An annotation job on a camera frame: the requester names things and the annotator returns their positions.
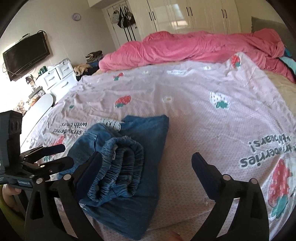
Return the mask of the person left hand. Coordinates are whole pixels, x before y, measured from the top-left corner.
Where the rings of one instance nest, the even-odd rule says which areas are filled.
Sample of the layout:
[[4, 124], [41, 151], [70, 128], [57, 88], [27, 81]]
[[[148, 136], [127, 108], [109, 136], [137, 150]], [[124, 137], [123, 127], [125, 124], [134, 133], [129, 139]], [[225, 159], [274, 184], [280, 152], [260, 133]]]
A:
[[3, 199], [7, 206], [12, 208], [14, 211], [19, 212], [18, 204], [15, 200], [15, 196], [22, 192], [21, 189], [14, 188], [9, 184], [3, 186]]

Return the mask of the person right hand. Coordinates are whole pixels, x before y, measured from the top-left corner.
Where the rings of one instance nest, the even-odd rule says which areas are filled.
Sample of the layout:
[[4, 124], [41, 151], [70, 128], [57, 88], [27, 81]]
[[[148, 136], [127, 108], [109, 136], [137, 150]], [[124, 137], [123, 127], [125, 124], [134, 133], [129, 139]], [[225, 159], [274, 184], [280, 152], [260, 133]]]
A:
[[168, 238], [168, 241], [183, 241], [183, 239], [178, 233], [172, 232], [171, 236]]

